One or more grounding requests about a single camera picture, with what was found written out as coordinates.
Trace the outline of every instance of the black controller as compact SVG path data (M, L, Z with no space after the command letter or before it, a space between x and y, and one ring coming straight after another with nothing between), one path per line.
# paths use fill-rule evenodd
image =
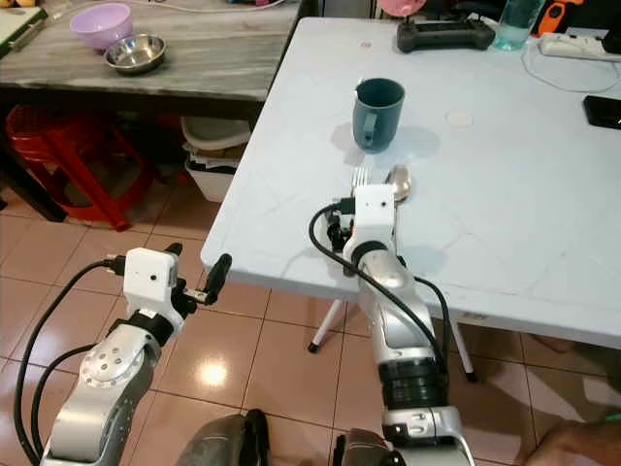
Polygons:
M424 24L409 21L399 24L397 47L405 53L415 49L461 47L485 50L495 36L493 29L478 19Z

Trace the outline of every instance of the metal fork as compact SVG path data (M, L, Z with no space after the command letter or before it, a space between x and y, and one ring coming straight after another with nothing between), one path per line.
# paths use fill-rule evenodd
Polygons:
M351 196L356 193L356 187L369 184L370 172L367 167L356 167L351 177Z

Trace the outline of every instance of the purple bowl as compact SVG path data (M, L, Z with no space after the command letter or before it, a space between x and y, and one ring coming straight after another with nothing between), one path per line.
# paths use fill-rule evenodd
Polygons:
M105 50L115 42L131 36L132 11L122 3L104 3L75 15L69 27L89 47Z

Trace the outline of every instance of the green object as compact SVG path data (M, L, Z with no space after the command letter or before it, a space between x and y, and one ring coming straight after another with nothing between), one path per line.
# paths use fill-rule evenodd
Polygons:
M605 422L621 422L621 413L617 413L616 415L606 416L604 421Z

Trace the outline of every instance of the black cable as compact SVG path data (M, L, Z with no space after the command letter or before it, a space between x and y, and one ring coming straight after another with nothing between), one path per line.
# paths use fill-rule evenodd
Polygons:
M327 255L328 257L330 257L332 260L340 263L341 265L343 265L343 267L351 270L352 272L354 272L358 277L360 277L362 280L364 280L365 282L369 283L370 285L372 285L375 289L377 289L381 294L383 294L384 296L386 296L386 298L388 298L390 301L392 301L393 303L395 303L395 305L397 305L397 307L399 309L401 309L404 313L406 313L406 315L411 318L414 323L416 325L418 325L418 327L420 328L420 331L423 332L423 334L425 335L425 337L427 338L427 340L429 340L429 343L431 344L431 347L434 351L434 355L436 356L436 360L440 366L440 369L442 372L444 372L445 376L446 376L446 384L448 385L448 366L446 365L446 360L444 359L444 355L440 349L440 347L438 346L438 341L436 340L436 338L434 337L434 335L431 333L431 331L427 328L427 325L425 325L423 323L423 321L415 314L411 311L411 309L406 306L406 304L399 299L397 296L395 296L389 289L387 289L385 286L383 286L381 283L379 283L378 281L376 281L373 277L371 277L370 275L366 274L365 272L363 272L361 269L359 269L358 267L356 267L355 265L353 265L351 262L343 259L342 257L339 257L338 255L334 254L333 252L331 252L330 250L328 250L327 248L325 248L321 243L319 243L319 241L317 240L315 234L314 234L314 226L317 223L317 220L324 215L327 212L330 211L336 211L339 209L339 204L330 204L329 206L326 206L322 209L320 209L314 216L312 216L312 218L310 219L310 223L309 223L309 236L310 236L310 241L312 242L312 244L321 252L323 252L325 255Z
M33 466L37 466L41 461L41 457L39 454L33 449L30 441L28 440L28 436L26 435L26 429L23 426L23 419L21 418L21 398L23 396L23 383L26 378L26 369L28 368L28 361L30 360L30 354L32 353L32 349L35 346L35 341L39 336L39 332L41 328L48 320L51 313L54 312L58 304L62 301L65 295L69 292L69 290L76 284L76 282L82 278L86 273L90 272L97 267L109 267L112 262L110 260L101 260L99 262L93 262L90 265L87 265L83 269L81 269L69 282L62 288L62 291L56 296L56 299L49 305L48 309L41 316L37 325L35 325L30 338L28 339L28 343L26 344L26 349L23 352L23 357L21 359L21 363L19 364L19 372L17 373L17 381L16 381L16 398L13 404L13 419L16 426L17 438L19 439L19 444L23 449L24 453L28 457L28 460L32 463Z
M450 351L450 315L448 314L448 305L446 304L444 295L442 294L442 292L437 286L435 286L433 283L429 282L428 280L421 279L420 277L416 277L415 275L413 277L417 282L423 283L424 285L429 286L431 290L438 297L438 301L440 301L440 307L442 309L442 323L443 323L442 353L444 354L444 357L446 357L448 355L448 352Z
M39 407L41 406L41 396L43 395L43 390L46 388L46 382L48 381L49 376L56 368L56 366L58 366L65 359L68 359L73 355L80 354L81 352L90 351L94 347L94 344L86 345L85 347L71 349L61 354L51 362L49 367L46 368L43 375L39 379L39 383L37 383L37 389L35 390L35 394L32 397L32 411L30 412L30 436L32 437L34 449L37 451L37 454L39 454L39 456L43 457L43 444L41 442L41 435L39 433Z

